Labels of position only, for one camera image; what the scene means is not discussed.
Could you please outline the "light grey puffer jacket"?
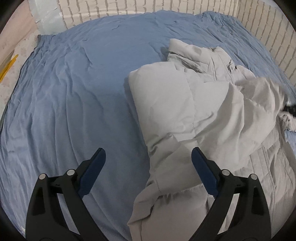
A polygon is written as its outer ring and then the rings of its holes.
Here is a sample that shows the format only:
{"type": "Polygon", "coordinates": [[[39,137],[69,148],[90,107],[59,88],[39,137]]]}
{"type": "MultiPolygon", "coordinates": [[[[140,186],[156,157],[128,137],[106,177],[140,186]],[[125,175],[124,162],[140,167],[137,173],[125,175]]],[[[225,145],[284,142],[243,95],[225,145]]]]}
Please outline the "light grey puffer jacket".
{"type": "Polygon", "coordinates": [[[295,117],[268,78],[235,65],[220,47],[171,39],[168,59],[129,74],[150,159],[150,177],[128,222],[133,240],[188,240],[213,204],[191,159],[195,147],[221,169],[256,174],[271,233],[295,207],[295,154],[285,137],[295,117]]]}

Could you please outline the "blue bed sheet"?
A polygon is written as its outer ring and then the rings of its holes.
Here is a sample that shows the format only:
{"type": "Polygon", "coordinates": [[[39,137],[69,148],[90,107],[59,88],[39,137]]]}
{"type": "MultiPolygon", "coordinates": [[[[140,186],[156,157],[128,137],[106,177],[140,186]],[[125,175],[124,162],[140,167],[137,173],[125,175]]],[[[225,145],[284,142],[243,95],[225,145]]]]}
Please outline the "blue bed sheet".
{"type": "Polygon", "coordinates": [[[106,16],[43,35],[2,119],[1,206],[18,231],[41,173],[64,174],[103,148],[106,164],[84,202],[108,239],[131,239],[127,223],[149,178],[149,158],[127,78],[166,61],[170,39],[222,47],[235,64],[295,98],[265,46],[236,18],[212,11],[106,16]]]}

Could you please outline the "yellow stick on floor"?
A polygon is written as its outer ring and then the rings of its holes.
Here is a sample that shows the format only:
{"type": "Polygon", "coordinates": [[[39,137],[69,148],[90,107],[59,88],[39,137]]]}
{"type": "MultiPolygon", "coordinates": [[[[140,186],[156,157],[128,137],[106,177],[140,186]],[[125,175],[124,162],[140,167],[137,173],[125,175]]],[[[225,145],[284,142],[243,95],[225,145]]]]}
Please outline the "yellow stick on floor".
{"type": "Polygon", "coordinates": [[[18,58],[18,54],[16,54],[3,68],[3,70],[1,71],[1,75],[0,75],[0,82],[3,81],[4,77],[6,76],[6,74],[8,73],[8,71],[10,70],[10,68],[13,66],[13,64],[15,63],[16,59],[18,58]]]}

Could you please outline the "translucent plastic bag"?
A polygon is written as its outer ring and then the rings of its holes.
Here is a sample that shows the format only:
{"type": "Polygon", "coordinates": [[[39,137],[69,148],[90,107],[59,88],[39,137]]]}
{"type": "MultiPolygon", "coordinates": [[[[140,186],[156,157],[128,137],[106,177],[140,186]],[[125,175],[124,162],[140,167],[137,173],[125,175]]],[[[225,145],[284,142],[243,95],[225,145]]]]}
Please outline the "translucent plastic bag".
{"type": "Polygon", "coordinates": [[[28,0],[28,2],[41,35],[55,35],[66,30],[57,0],[28,0]]]}

